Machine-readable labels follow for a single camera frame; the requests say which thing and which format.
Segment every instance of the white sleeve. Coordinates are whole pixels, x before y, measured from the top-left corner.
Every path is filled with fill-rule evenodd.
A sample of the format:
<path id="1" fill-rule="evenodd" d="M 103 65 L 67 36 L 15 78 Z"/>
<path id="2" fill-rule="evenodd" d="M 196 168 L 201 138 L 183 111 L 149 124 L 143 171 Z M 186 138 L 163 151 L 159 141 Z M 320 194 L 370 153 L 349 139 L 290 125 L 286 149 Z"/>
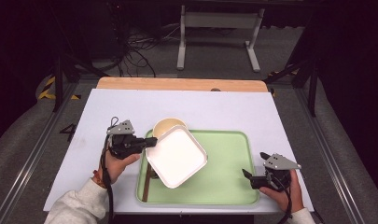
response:
<path id="1" fill-rule="evenodd" d="M 291 214 L 292 218 L 287 219 L 287 223 L 290 224 L 315 224 L 310 212 L 307 208 Z"/>
<path id="2" fill-rule="evenodd" d="M 58 199 L 46 218 L 49 223 L 97 223 L 105 216 L 107 190 L 91 179 L 79 191 L 68 191 Z"/>

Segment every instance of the wrist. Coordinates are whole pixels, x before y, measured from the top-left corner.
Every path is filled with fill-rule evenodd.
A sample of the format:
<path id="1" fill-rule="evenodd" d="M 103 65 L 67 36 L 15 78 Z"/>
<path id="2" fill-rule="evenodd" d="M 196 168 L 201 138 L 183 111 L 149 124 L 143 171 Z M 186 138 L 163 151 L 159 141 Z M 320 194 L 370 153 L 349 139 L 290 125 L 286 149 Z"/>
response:
<path id="1" fill-rule="evenodd" d="M 92 181 L 95 182 L 95 184 L 97 184 L 99 187 L 106 189 L 106 185 L 102 179 L 102 174 L 100 174 L 100 172 L 96 170 L 93 171 Z"/>
<path id="2" fill-rule="evenodd" d="M 292 206 L 291 208 L 291 213 L 295 213 L 295 212 L 298 212 L 300 210 L 302 210 L 304 208 L 304 205 L 300 204 L 299 206 Z"/>

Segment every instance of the light green tray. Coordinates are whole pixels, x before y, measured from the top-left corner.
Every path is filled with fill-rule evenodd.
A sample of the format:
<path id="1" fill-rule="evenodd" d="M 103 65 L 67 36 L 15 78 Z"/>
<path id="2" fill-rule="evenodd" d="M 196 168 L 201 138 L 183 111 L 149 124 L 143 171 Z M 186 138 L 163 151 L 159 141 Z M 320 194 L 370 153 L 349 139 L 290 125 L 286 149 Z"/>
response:
<path id="1" fill-rule="evenodd" d="M 250 187 L 242 169 L 255 174 L 247 137 L 241 132 L 190 130 L 208 155 L 208 163 L 176 189 L 168 189 L 160 179 L 150 178 L 147 203 L 171 204 L 251 204 L 259 192 Z M 145 153 L 136 196 L 142 202 L 147 170 Z"/>

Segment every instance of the aluminum rail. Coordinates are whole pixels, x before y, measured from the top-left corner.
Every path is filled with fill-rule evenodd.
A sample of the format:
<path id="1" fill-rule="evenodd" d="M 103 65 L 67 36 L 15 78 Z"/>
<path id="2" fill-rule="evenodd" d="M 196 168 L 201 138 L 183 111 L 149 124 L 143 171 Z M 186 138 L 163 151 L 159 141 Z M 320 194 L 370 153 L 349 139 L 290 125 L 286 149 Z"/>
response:
<path id="1" fill-rule="evenodd" d="M 66 84 L 66 91 L 63 98 L 69 99 L 73 95 L 77 84 L 69 83 Z M 57 112 L 51 113 L 49 120 L 46 124 L 46 127 L 42 134 L 40 134 L 34 149 L 32 149 L 31 154 L 26 160 L 25 164 L 22 166 L 14 184 L 12 185 L 10 191 L 8 192 L 5 200 L 0 206 L 0 224 L 6 223 L 9 215 L 17 204 L 18 199 L 22 195 L 23 190 L 25 189 L 29 179 L 31 178 L 32 173 L 34 172 L 41 155 L 43 154 L 46 144 L 49 141 L 49 136 L 54 129 L 58 119 L 60 118 L 63 110 L 65 109 L 68 100 L 64 100 L 61 104 L 60 109 Z"/>
<path id="2" fill-rule="evenodd" d="M 303 89 L 295 89 L 297 97 L 299 99 L 302 110 L 305 111 L 306 118 L 308 119 L 311 128 L 314 130 L 316 139 L 320 145 L 320 153 L 323 157 L 323 160 L 329 170 L 331 179 L 334 183 L 334 186 L 340 195 L 343 206 L 345 207 L 346 213 L 351 220 L 351 223 L 365 223 L 362 215 L 360 214 L 357 204 L 349 190 L 346 181 L 343 177 L 343 174 L 338 167 L 336 160 L 334 159 L 331 149 L 326 141 L 326 138 L 320 128 L 320 125 L 316 118 L 312 117 L 311 112 L 307 107 L 308 99 Z"/>

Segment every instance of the person's left hand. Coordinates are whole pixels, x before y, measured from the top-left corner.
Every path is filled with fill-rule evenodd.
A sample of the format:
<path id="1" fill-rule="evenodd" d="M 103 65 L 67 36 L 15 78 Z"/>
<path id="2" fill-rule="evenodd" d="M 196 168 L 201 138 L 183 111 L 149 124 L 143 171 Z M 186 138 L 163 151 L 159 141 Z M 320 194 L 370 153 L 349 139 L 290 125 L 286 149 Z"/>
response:
<path id="1" fill-rule="evenodd" d="M 296 170 L 290 170 L 290 198 L 291 198 L 291 212 L 295 213 L 297 211 L 302 210 L 304 208 L 304 204 L 302 203 L 302 194 L 301 194 L 301 187 L 299 183 L 299 178 L 297 177 Z M 287 195 L 282 191 L 278 192 L 273 189 L 269 189 L 267 187 L 261 187 L 260 192 L 264 193 L 265 195 L 269 196 L 270 198 L 274 199 L 277 203 L 279 208 L 282 211 L 287 210 L 288 205 L 288 198 Z"/>
<path id="2" fill-rule="evenodd" d="M 131 165 L 132 163 L 139 160 L 140 154 L 132 154 L 129 157 L 125 158 L 124 160 L 117 159 L 116 157 L 110 154 L 110 151 L 106 151 L 106 165 L 107 171 L 109 172 L 110 176 L 110 183 L 116 183 L 119 176 L 125 170 L 125 167 Z M 98 168 L 99 177 L 103 180 L 103 170 L 101 164 L 99 164 Z"/>

